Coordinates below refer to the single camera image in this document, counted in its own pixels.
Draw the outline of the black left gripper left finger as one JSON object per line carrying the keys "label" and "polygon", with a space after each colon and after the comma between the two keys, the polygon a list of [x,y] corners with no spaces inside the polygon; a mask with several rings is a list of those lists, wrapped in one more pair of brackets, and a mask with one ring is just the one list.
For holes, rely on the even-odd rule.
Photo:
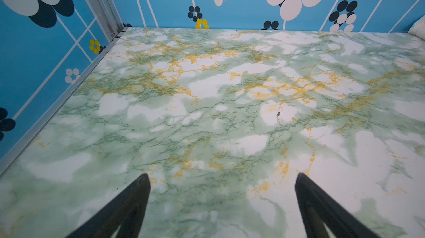
{"label": "black left gripper left finger", "polygon": [[145,217],[151,184],[148,174],[136,178],[69,238],[137,238]]}

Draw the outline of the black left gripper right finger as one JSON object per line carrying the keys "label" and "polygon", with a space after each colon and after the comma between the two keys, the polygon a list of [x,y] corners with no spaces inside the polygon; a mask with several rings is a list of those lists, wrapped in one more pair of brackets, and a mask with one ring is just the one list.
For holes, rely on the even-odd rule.
{"label": "black left gripper right finger", "polygon": [[295,192],[305,232],[309,238],[378,238],[379,236],[345,210],[304,173],[299,173]]}

